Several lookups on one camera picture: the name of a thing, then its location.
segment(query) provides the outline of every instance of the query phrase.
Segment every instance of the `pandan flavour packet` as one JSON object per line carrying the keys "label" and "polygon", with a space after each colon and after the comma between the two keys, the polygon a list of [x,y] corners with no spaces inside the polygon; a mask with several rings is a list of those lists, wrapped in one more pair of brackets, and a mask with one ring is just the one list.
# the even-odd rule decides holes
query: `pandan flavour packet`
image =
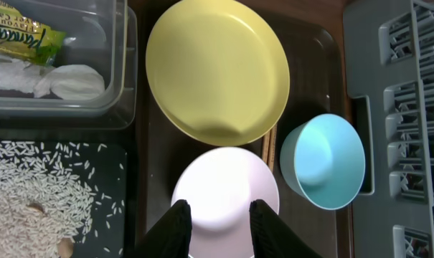
{"label": "pandan flavour packet", "polygon": [[64,32],[23,17],[13,6],[0,1],[0,54],[36,65],[52,65],[64,38]]}

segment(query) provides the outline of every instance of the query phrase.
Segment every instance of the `cup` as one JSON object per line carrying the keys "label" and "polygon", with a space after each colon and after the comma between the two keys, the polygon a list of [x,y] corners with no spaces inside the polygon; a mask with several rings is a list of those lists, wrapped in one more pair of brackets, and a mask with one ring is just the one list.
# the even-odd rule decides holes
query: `cup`
{"label": "cup", "polygon": [[345,119],[319,115],[288,134],[280,151],[280,169],[297,194],[319,208],[340,209],[362,186],[363,145]]}

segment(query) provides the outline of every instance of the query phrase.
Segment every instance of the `yellow plate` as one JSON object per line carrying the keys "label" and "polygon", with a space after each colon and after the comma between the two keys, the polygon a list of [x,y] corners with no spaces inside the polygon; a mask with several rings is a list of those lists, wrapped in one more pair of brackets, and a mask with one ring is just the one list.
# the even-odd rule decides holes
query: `yellow plate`
{"label": "yellow plate", "polygon": [[164,114],[212,145],[266,134],[288,99],[285,52],[268,24],[233,0],[182,0],[159,18],[146,73]]}

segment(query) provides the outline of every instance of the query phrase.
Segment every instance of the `brown tray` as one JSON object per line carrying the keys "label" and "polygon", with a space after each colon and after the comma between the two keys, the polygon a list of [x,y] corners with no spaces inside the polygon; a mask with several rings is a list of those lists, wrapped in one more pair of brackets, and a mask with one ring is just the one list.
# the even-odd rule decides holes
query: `brown tray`
{"label": "brown tray", "polygon": [[[135,4],[131,3],[139,20],[136,130],[141,182],[144,183],[141,185],[147,186],[139,193],[137,241],[169,209],[172,191],[181,172],[199,155],[214,148],[191,139],[175,128],[159,109],[148,87],[145,64],[142,62],[148,36],[156,20],[175,2],[137,0]],[[286,111],[278,124],[278,153],[286,133],[313,116],[326,112],[344,115],[339,48],[321,27],[254,10],[278,35],[290,66],[291,92]],[[263,139],[243,148],[267,158],[266,152],[263,155]],[[277,158],[272,161],[280,191],[280,217],[284,222],[322,257],[349,257],[349,211],[324,211],[303,200],[286,185],[278,169]]]}

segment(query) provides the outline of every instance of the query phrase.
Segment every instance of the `gray dish rack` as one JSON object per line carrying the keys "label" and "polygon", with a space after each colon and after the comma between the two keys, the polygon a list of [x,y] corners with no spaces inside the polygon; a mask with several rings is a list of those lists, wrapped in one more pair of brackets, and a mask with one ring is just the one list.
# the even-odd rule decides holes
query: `gray dish rack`
{"label": "gray dish rack", "polygon": [[344,42],[371,154],[370,191],[353,203],[355,257],[434,257],[434,5],[356,1]]}

